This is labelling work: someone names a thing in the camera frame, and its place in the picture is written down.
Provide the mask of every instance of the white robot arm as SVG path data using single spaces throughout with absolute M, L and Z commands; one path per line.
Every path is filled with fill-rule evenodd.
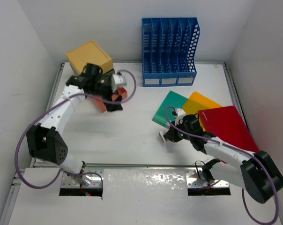
M 234 150 L 235 146 L 224 142 L 214 134 L 203 131 L 196 115 L 186 115 L 179 108 L 173 111 L 173 115 L 176 119 L 171 122 L 170 129 L 166 133 L 160 132 L 162 140 L 176 143 L 186 139 L 197 151 L 215 157 L 202 167 L 201 176 L 207 182 L 225 180 L 246 190 L 257 202 L 265 203 L 273 196 L 273 190 L 265 173 L 253 159 L 255 157 L 271 175 L 276 190 L 283 188 L 283 176 L 268 153 L 246 151 L 248 154 L 245 155 Z
M 85 73 L 71 76 L 55 105 L 65 99 L 68 101 L 57 107 L 27 133 L 29 153 L 32 157 L 58 165 L 68 173 L 82 172 L 84 162 L 68 152 L 67 145 L 62 139 L 63 129 L 76 107 L 86 98 L 84 93 L 101 96 L 112 101 L 112 95 L 117 88 L 126 86 L 122 74 L 102 75 L 99 66 L 87 64 Z M 105 104 L 108 111 L 122 110 L 122 106 Z

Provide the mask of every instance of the white wall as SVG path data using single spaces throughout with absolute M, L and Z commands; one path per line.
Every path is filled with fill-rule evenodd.
M 283 173 L 283 0 L 258 1 L 230 67 L 254 139 Z
M 0 216 L 10 190 L 14 152 L 26 126 L 45 110 L 54 65 L 16 0 L 0 0 Z M 26 144 L 20 165 L 30 162 Z
M 196 60 L 228 60 L 254 0 L 18 0 L 50 56 L 92 39 L 112 57 L 141 60 L 143 17 L 198 17 Z

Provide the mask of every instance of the red folder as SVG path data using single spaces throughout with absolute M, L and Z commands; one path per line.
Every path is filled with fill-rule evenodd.
M 235 106 L 199 111 L 206 131 L 223 141 L 247 151 L 259 149 Z

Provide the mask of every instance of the yellow box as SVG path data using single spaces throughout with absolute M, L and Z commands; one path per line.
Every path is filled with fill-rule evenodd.
M 66 56 L 72 68 L 78 75 L 81 74 L 87 63 L 100 66 L 103 70 L 103 74 L 106 74 L 113 69 L 112 59 L 95 41 L 90 41 L 69 51 L 66 53 Z

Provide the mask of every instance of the cable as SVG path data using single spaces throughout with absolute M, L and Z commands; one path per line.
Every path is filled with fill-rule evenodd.
M 126 73 L 129 73 L 130 76 L 132 77 L 133 79 L 133 82 L 134 82 L 134 89 L 133 89 L 133 92 L 132 94 L 125 100 L 123 101 L 117 101 L 117 102 L 112 102 L 112 101 L 107 101 L 107 100 L 104 100 L 102 99 L 101 97 L 99 96 L 96 96 L 96 95 L 91 95 L 91 94 L 86 94 L 86 93 L 78 93 L 78 94 L 74 94 L 74 95 L 71 95 L 69 96 L 69 98 L 74 98 L 76 96 L 87 96 L 87 97 L 92 97 L 92 98 L 95 98 L 97 100 L 100 100 L 102 102 L 105 102 L 105 103 L 108 103 L 108 104 L 113 104 L 113 105 L 119 105 L 121 103 L 124 103 L 124 102 L 127 102 L 129 101 L 133 95 L 135 94 L 135 91 L 136 91 L 136 79 L 135 77 L 133 76 L 133 74 L 128 71 L 128 70 L 125 70 L 125 69 L 121 69 L 119 70 L 118 72 L 126 72 Z M 18 141 L 18 144 L 16 146 L 16 149 L 15 149 L 15 170 L 16 170 L 16 173 L 18 174 L 19 178 L 21 179 L 21 181 L 26 184 L 28 187 L 30 188 L 34 188 L 34 189 L 43 189 L 43 188 L 47 188 L 49 187 L 51 184 L 53 184 L 56 179 L 58 178 L 60 172 L 62 171 L 62 169 L 59 169 L 58 173 L 56 174 L 56 176 L 54 177 L 54 179 L 46 184 L 46 185 L 43 185 L 43 186 L 36 186 L 36 185 L 33 185 L 33 184 L 30 184 L 25 178 L 24 176 L 22 175 L 21 173 L 21 170 L 20 170 L 20 167 L 19 167 L 19 151 L 20 151 L 20 147 L 21 147 L 21 144 L 26 136 L 26 134 L 28 133 L 28 131 L 37 123 L 39 122 L 45 115 L 47 115 L 49 112 L 53 111 L 54 109 L 60 107 L 61 105 L 65 104 L 67 101 L 69 101 L 69 99 L 65 99 L 63 100 L 62 102 L 58 103 L 57 105 L 53 106 L 52 108 L 50 108 L 49 110 L 47 110 L 46 112 L 42 113 L 40 116 L 38 116 L 32 123 L 30 123 L 27 128 L 25 129 L 25 131 L 23 132 L 23 134 L 21 135 L 20 137 L 20 140 Z
M 176 109 L 175 109 L 173 106 L 168 106 L 168 107 L 166 107 L 165 110 L 164 110 L 164 116 L 165 116 L 166 120 L 169 122 L 170 126 L 173 127 L 175 130 L 177 130 L 177 131 L 179 131 L 179 132 L 181 132 L 181 133 L 183 133 L 183 134 L 185 134 L 185 135 L 187 135 L 187 136 L 190 136 L 190 137 L 196 137 L 196 138 L 203 139 L 203 140 L 205 140 L 205 141 L 210 141 L 210 142 L 215 142 L 215 143 L 217 143 L 217 144 L 220 144 L 220 142 L 217 141 L 217 140 L 213 140 L 213 139 L 210 139 L 210 138 L 207 138 L 207 137 L 198 136 L 198 135 L 193 135 L 193 134 L 187 133 L 187 132 L 185 132 L 185 131 L 183 131 L 183 130 L 177 128 L 175 125 L 172 124 L 172 122 L 171 122 L 170 119 L 168 118 L 168 115 L 167 115 L 167 110 L 168 110 L 168 109 L 173 109 L 174 111 L 175 111 Z M 240 148 L 235 147 L 235 146 L 231 146 L 231 145 L 229 145 L 229 144 L 227 144 L 227 143 L 223 143 L 223 146 L 226 146 L 227 148 L 233 149 L 233 150 L 235 150 L 235 151 L 238 151 L 238 152 L 240 152 L 240 153 L 242 153 L 242 154 L 245 154 L 245 155 L 251 157 L 253 160 L 255 160 L 255 162 L 261 167 L 261 169 L 262 169 L 263 172 L 265 173 L 266 177 L 267 177 L 268 180 L 270 181 L 270 185 L 271 185 L 272 190 L 273 190 L 273 193 L 274 193 L 275 206 L 276 206 L 274 218 L 273 218 L 270 222 L 264 223 L 264 222 L 260 222 L 260 221 L 258 221 L 257 219 L 255 219 L 255 218 L 251 215 L 251 213 L 250 213 L 250 211 L 249 211 L 249 209 L 248 209 L 248 207 L 247 207 L 247 205 L 246 205 L 245 191 L 244 191 L 244 189 L 241 190 L 241 194 L 242 194 L 242 199 L 243 199 L 243 204 L 244 204 L 244 206 L 245 206 L 245 210 L 246 210 L 247 214 L 249 215 L 249 217 L 250 217 L 254 222 L 256 222 L 256 223 L 258 223 L 258 224 L 260 224 L 260 225 L 271 225 L 271 224 L 274 224 L 274 223 L 276 222 L 276 220 L 278 219 L 278 217 L 279 217 L 279 198 L 278 198 L 278 193 L 277 193 L 276 187 L 275 187 L 275 185 L 274 185 L 274 183 L 273 183 L 273 181 L 272 181 L 272 178 L 271 178 L 271 176 L 269 175 L 268 171 L 266 170 L 266 168 L 264 167 L 264 165 L 263 165 L 255 156 L 251 155 L 250 153 L 246 152 L 245 150 L 240 149 Z
M 206 181 L 206 180 L 203 180 L 203 179 L 200 177 L 200 173 L 199 173 L 199 170 L 198 170 L 197 162 L 201 162 L 201 163 L 203 163 L 203 165 L 205 165 L 205 163 L 204 163 L 203 161 L 197 160 L 197 161 L 195 161 L 194 165 L 195 165 L 195 167 L 196 167 L 196 171 L 197 171 L 197 174 L 198 174 L 198 178 L 199 178 L 200 180 L 202 180 L 202 181 Z
M 82 185 L 80 185 L 80 191 L 86 195 L 86 192 L 82 189 Z
M 205 190 L 205 189 L 209 189 L 209 188 L 213 187 L 214 185 L 216 185 L 218 182 L 220 182 L 220 180 L 217 180 L 216 182 L 214 182 L 212 184 L 208 184 L 205 187 L 197 188 L 197 189 L 195 189 L 195 191 L 202 191 L 202 190 Z
M 96 173 L 96 172 L 83 172 L 83 173 L 72 173 L 72 172 L 67 172 L 67 171 L 64 171 L 66 174 L 69 174 L 69 175 L 72 175 L 72 176 L 75 176 L 75 177 L 81 177 L 81 176 L 84 176 L 84 175 L 87 175 L 87 174 L 94 174 L 94 175 L 97 175 L 100 180 L 101 180 L 101 189 L 102 189 L 102 192 L 104 190 L 104 186 L 103 186 L 103 178 L 100 174 Z

